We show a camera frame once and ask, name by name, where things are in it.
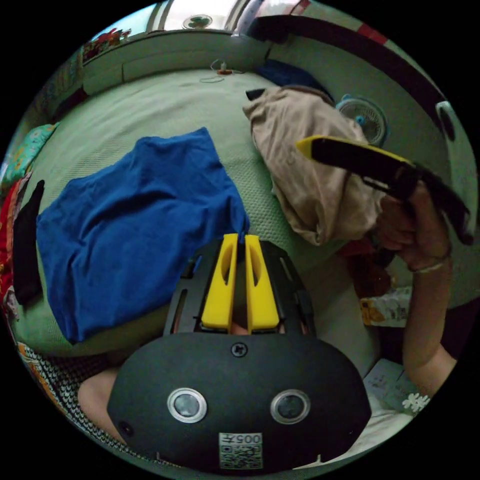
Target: sticker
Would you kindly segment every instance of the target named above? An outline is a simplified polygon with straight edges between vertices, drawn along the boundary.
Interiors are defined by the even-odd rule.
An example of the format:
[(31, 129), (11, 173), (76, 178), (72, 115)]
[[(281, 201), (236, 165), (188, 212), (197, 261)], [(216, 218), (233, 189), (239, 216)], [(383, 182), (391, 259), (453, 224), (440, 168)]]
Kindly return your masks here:
[(219, 433), (220, 468), (258, 470), (264, 467), (261, 433)]

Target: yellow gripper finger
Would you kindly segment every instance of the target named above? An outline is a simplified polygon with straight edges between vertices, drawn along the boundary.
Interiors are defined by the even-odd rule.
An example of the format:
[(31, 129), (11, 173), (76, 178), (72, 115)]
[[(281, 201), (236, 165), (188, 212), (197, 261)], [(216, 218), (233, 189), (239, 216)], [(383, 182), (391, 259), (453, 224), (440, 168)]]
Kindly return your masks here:
[(223, 236), (218, 260), (210, 282), (201, 322), (207, 329), (226, 330), (230, 333), (234, 308), (235, 277), (239, 236)]
[(406, 162), (409, 165), (412, 165), (412, 162), (410, 160), (407, 160), (406, 158), (403, 158), (399, 155), (395, 155), (395, 153), (391, 153), (390, 151), (383, 150), (382, 148), (377, 148), (376, 146), (368, 145), (365, 143), (359, 143), (357, 141), (352, 141), (352, 140), (347, 140), (346, 138), (337, 138), (333, 136), (328, 136), (328, 135), (313, 135), (309, 136), (307, 138), (304, 138), (303, 140), (299, 140), (295, 143), (295, 146), (297, 149), (302, 153), (305, 157), (307, 157), (310, 160), (315, 160), (312, 157), (312, 143), (318, 140), (330, 140), (334, 142), (340, 142), (344, 144), (349, 144), (349, 145), (355, 145), (357, 147), (361, 147), (363, 149), (371, 150), (373, 152), (377, 152), (379, 154), (387, 155), (388, 157), (397, 160), (398, 162)]
[(245, 266), (248, 333), (275, 329), (279, 314), (260, 240), (255, 235), (245, 236)]

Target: charging cable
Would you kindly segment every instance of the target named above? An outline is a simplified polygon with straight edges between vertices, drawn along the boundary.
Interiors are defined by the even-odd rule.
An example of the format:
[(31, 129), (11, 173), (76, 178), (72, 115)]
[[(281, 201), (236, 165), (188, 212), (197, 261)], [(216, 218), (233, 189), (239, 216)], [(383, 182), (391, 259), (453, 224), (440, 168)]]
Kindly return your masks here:
[[(220, 63), (220, 68), (216, 69), (214, 68), (214, 65), (217, 64), (218, 62)], [(214, 77), (209, 77), (209, 78), (201, 78), (200, 82), (205, 83), (205, 84), (216, 84), (218, 82), (223, 82), (225, 80), (226, 75), (232, 75), (232, 74), (243, 74), (245, 72), (239, 71), (239, 70), (231, 70), (227, 68), (227, 62), (223, 60), (222, 58), (217, 58), (215, 61), (213, 61), (210, 65), (210, 70), (213, 72), (216, 72), (216, 76)]]

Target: white flower decoration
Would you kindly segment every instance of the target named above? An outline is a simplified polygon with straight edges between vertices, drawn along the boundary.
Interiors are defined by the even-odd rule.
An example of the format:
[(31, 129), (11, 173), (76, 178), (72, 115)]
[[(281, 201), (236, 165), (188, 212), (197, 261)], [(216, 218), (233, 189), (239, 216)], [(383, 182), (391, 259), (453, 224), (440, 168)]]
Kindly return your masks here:
[(420, 412), (429, 403), (428, 395), (420, 396), (419, 393), (411, 393), (407, 400), (402, 402), (403, 408), (410, 409), (414, 414)]

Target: hand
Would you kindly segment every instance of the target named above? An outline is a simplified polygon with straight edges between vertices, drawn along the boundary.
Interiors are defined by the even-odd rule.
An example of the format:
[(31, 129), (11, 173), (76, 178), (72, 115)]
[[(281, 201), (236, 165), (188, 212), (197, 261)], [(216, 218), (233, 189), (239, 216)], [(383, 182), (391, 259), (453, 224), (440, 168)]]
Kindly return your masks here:
[(449, 231), (423, 182), (418, 182), (409, 201), (415, 218), (407, 215), (399, 200), (390, 196), (381, 200), (377, 236), (381, 245), (396, 251), (411, 270), (420, 270), (435, 265), (447, 254)]

